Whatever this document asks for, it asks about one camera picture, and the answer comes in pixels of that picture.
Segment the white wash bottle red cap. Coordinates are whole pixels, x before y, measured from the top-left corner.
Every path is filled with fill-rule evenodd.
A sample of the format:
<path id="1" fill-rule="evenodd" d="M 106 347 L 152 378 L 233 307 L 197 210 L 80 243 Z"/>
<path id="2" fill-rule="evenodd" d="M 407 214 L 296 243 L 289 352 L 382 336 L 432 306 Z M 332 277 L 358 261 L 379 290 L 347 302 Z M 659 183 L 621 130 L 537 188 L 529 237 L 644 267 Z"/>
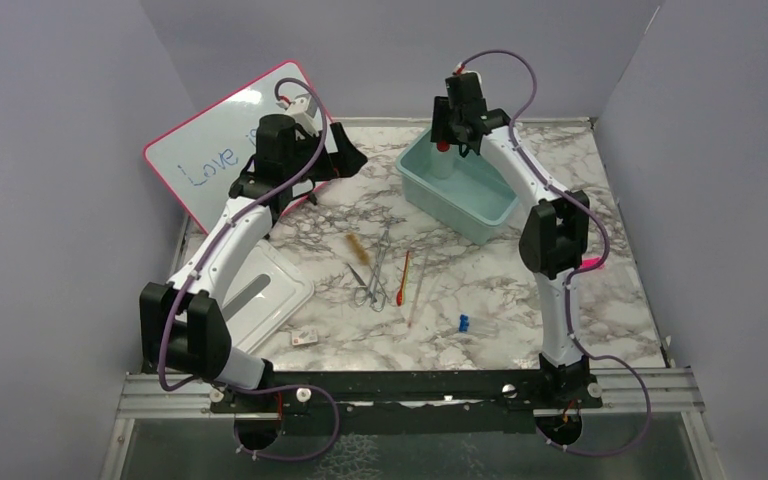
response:
<path id="1" fill-rule="evenodd" d="M 430 154 L 430 174 L 433 178 L 444 180 L 454 173 L 455 160 L 451 155 L 451 144 L 445 140 L 435 141 Z"/>

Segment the brown test tube brush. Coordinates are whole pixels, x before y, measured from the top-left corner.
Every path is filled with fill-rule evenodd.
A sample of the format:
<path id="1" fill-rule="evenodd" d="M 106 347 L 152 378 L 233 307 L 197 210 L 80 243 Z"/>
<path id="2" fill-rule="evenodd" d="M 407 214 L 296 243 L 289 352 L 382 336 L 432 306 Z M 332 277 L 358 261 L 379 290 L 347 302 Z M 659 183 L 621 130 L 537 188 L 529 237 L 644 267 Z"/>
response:
<path id="1" fill-rule="evenodd" d="M 360 238 L 354 233 L 347 233 L 345 238 L 358 262 L 364 266 L 371 266 L 371 256 L 361 242 Z"/>

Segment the metal tweezers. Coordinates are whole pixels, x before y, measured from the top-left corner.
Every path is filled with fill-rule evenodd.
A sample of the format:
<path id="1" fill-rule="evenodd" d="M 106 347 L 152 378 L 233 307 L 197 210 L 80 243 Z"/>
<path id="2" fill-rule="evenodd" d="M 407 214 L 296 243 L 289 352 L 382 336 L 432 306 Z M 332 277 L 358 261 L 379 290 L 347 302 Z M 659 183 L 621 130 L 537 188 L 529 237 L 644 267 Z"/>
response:
<path id="1" fill-rule="evenodd" d="M 354 268 L 353 268 L 353 267 L 352 267 L 350 264 L 348 264 L 348 263 L 347 263 L 346 265 L 347 265 L 347 267 L 349 268 L 349 270 L 350 270 L 350 273 L 351 273 L 351 275 L 353 276 L 353 278 L 354 278 L 354 279 L 357 281 L 357 283 L 359 284 L 359 286 L 360 286 L 360 287 L 366 287 L 367 285 L 366 285 L 366 283 L 363 281 L 363 279 L 361 278 L 360 274 L 359 274 L 359 273 L 358 273 L 358 272 L 357 272 L 357 271 L 356 271 L 356 270 L 355 270 L 355 269 L 354 269 Z"/>

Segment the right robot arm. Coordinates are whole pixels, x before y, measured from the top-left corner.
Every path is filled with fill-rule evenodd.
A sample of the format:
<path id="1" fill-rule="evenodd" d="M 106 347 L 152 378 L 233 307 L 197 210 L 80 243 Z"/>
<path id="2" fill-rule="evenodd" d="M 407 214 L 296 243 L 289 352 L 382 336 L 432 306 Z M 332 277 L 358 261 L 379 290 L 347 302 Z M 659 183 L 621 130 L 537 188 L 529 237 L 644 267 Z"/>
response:
<path id="1" fill-rule="evenodd" d="M 455 73 L 434 100 L 431 140 L 488 162 L 528 208 L 518 249 L 538 287 L 543 328 L 539 398 L 560 407 L 589 382 L 589 361 L 577 344 L 580 325 L 576 271 L 588 248 L 589 199 L 570 191 L 525 149 L 513 121 L 491 110 L 476 72 Z"/>

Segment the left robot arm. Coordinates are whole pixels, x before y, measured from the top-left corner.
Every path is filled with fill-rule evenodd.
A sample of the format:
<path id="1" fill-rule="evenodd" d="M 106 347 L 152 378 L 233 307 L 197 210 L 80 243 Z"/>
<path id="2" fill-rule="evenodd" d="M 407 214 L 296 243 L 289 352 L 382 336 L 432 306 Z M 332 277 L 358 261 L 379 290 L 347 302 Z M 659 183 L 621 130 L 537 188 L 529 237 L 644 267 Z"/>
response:
<path id="1" fill-rule="evenodd" d="M 352 177 L 366 162 L 339 122 L 307 129 L 288 114 L 262 117 L 255 152 L 190 264 L 164 283 L 147 283 L 140 293 L 144 361 L 158 373 L 172 368 L 236 388 L 250 410 L 269 406 L 273 365 L 233 344 L 221 305 L 250 252 L 293 202 L 295 185 Z"/>

